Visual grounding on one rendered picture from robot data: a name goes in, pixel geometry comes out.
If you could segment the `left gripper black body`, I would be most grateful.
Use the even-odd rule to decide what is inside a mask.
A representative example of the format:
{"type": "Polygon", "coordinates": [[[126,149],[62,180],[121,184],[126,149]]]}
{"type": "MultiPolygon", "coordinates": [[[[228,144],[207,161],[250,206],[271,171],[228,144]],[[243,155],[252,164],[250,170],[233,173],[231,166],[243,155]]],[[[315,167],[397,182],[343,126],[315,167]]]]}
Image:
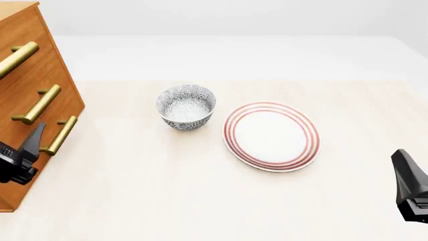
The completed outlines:
{"type": "Polygon", "coordinates": [[[37,174],[34,166],[24,169],[21,166],[18,150],[0,142],[0,183],[10,181],[20,185],[28,184],[37,174]]]}

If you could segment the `blue floral patterned bowl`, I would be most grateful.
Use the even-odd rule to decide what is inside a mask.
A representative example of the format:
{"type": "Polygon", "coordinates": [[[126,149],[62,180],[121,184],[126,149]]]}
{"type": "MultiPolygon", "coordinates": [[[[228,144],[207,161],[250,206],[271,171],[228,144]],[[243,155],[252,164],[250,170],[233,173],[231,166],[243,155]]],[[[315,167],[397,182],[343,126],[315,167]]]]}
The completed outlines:
{"type": "Polygon", "coordinates": [[[160,93],[155,106],[159,116],[176,130],[195,130],[206,124],[216,105],[208,88],[196,84],[173,86],[160,93]]]}

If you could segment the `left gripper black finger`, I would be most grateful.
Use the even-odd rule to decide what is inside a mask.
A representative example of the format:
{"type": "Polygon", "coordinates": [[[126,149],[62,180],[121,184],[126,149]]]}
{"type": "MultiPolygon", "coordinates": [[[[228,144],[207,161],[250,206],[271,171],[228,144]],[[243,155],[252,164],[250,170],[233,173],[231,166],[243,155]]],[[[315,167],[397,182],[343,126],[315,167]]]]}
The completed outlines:
{"type": "Polygon", "coordinates": [[[30,169],[32,165],[38,160],[41,136],[45,126],[45,123],[38,124],[35,130],[18,148],[18,154],[22,168],[30,169]]]}

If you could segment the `wooden cabinet with drawers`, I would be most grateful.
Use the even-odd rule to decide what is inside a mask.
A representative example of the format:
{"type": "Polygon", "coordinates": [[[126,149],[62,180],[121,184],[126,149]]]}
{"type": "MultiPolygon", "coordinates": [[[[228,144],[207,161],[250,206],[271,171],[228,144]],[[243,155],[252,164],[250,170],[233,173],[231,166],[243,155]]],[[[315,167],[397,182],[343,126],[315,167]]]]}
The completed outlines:
{"type": "Polygon", "coordinates": [[[14,212],[85,108],[36,1],[0,1],[0,213],[14,212]]]}

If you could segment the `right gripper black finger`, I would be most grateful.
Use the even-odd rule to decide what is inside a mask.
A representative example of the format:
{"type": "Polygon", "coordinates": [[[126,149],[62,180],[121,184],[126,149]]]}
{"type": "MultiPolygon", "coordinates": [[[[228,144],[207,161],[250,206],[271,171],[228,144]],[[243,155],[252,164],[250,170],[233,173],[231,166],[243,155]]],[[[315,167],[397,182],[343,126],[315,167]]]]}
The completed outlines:
{"type": "Polygon", "coordinates": [[[404,149],[391,155],[397,184],[397,201],[428,198],[428,175],[404,149]]]}

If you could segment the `white plate with red rings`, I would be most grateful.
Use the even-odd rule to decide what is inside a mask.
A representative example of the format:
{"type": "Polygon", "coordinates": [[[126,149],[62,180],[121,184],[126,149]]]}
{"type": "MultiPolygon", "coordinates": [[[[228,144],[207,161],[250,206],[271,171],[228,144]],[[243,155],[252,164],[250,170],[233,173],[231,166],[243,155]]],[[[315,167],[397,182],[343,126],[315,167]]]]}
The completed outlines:
{"type": "Polygon", "coordinates": [[[312,164],[321,136],[302,112],[276,102],[254,102],[233,110],[222,128],[223,141],[240,161],[269,172],[292,172],[312,164]]]}

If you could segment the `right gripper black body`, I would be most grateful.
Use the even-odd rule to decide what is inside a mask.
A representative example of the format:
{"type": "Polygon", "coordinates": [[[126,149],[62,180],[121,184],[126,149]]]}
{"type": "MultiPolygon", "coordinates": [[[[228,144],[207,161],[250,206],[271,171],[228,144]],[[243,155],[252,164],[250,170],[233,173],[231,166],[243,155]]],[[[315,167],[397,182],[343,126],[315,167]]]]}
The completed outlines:
{"type": "Polygon", "coordinates": [[[428,224],[428,192],[399,200],[397,207],[406,222],[428,224]]]}

